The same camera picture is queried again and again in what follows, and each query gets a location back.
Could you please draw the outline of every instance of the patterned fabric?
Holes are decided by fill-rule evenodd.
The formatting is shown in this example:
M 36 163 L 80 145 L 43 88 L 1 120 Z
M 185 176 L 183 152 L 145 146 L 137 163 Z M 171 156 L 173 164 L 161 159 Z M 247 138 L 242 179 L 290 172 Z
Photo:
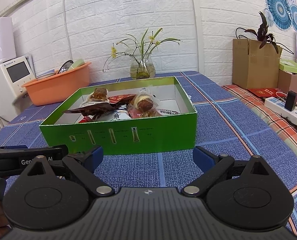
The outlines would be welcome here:
M 237 85 L 223 86 L 223 88 L 247 105 L 257 114 L 277 135 L 293 150 L 297 156 L 297 131 L 279 115 L 264 106 L 263 101 L 247 90 Z
M 238 160 L 261 155 L 293 194 L 295 208 L 287 225 L 297 235 L 297 156 L 239 99 L 197 72 L 177 72 L 176 76 L 191 97 L 197 112 L 196 145 L 218 155 L 228 153 Z M 123 78 L 103 83 L 129 80 Z M 0 145 L 47 146 L 39 124 L 59 104 L 31 106 L 0 131 Z M 104 156 L 95 174 L 116 190 L 119 187 L 177 187 L 181 189 L 202 174 L 192 158 L 192 150 Z M 16 179 L 8 180 L 8 187 Z

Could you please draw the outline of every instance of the power strip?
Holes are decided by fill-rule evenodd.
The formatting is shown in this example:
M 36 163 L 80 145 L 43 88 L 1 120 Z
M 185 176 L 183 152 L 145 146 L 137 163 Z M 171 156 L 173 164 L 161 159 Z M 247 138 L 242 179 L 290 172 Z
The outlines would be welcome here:
M 293 124 L 297 125 L 297 110 L 294 109 L 292 112 L 285 109 L 285 103 L 278 100 L 277 98 L 270 97 L 266 98 L 264 102 L 264 106 L 271 109 L 275 113 L 281 115 L 282 117 L 286 118 Z

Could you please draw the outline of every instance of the plaid blanket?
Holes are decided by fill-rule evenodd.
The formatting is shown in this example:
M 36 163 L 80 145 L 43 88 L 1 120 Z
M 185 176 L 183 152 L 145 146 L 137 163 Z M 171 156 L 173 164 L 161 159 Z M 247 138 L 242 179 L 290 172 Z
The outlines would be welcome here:
M 223 88 L 232 93 L 264 120 L 297 156 L 297 131 L 291 124 L 264 106 L 263 101 L 251 92 L 244 90 L 237 85 L 227 85 L 223 86 Z

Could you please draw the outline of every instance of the dark red plant leaf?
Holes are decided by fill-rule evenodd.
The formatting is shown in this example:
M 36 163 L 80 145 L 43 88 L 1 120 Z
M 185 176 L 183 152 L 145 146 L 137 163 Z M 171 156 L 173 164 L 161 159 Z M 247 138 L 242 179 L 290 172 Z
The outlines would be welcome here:
M 276 53 L 278 54 L 278 46 L 274 41 L 271 41 L 271 44 L 274 46 Z
M 266 42 L 267 42 L 267 38 L 265 37 L 264 40 L 262 41 L 261 45 L 259 46 L 259 48 L 260 49 L 263 48 L 265 46 Z
M 258 28 L 257 39 L 263 41 L 268 31 L 268 25 L 264 14 L 262 12 L 259 12 L 259 14 L 262 18 L 262 24 Z
M 245 33 L 253 33 L 257 37 L 257 33 L 255 30 L 248 29 L 248 30 L 245 30 Z
M 262 24 L 263 24 L 263 26 L 268 28 L 268 25 L 267 25 L 267 21 L 266 21 L 266 17 L 265 17 L 265 15 L 264 15 L 262 12 L 259 12 L 259 15 L 260 15 L 261 18 L 262 18 Z
M 274 41 L 274 35 L 272 33 L 269 33 L 268 35 L 266 35 L 267 37 L 267 41 Z

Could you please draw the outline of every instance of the table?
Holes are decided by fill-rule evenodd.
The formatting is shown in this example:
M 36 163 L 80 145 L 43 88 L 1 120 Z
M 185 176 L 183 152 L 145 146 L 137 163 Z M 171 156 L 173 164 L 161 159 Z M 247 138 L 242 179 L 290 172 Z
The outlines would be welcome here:
M 251 155 L 258 154 L 271 165 L 294 196 L 295 208 L 287 227 L 297 235 L 297 157 L 292 150 L 256 114 L 204 75 L 188 71 L 156 76 L 176 76 L 191 98 L 198 113 L 196 145 L 216 155 L 227 153 L 239 160 L 248 160 Z M 26 109 L 0 131 L 0 146 L 46 147 L 39 125 L 59 105 Z M 115 190 L 121 186 L 181 189 L 202 172 L 194 164 L 190 149 L 104 156 L 95 174 Z M 8 187 L 15 179 L 11 177 L 8 180 Z

